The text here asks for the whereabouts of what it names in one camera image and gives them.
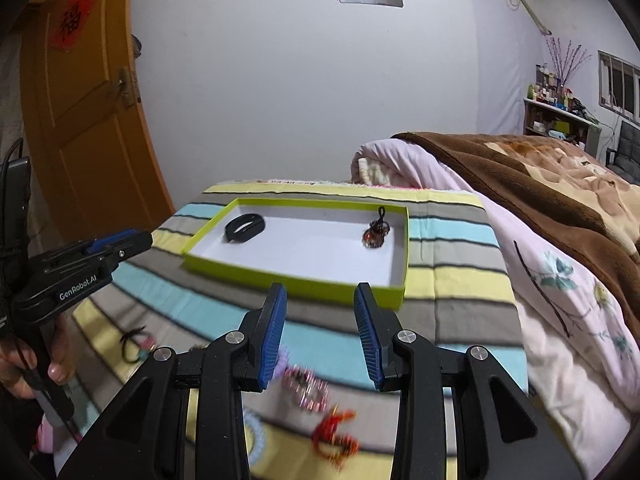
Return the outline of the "person left hand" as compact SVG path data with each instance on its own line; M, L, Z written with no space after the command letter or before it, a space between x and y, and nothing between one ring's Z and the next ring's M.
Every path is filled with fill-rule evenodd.
M55 330L50 344L51 364L49 377L58 385L67 384L75 376L75 355L65 314L55 319ZM19 399L33 399L34 390L26 382L26 370L37 366L34 350L19 339L1 341L1 385Z

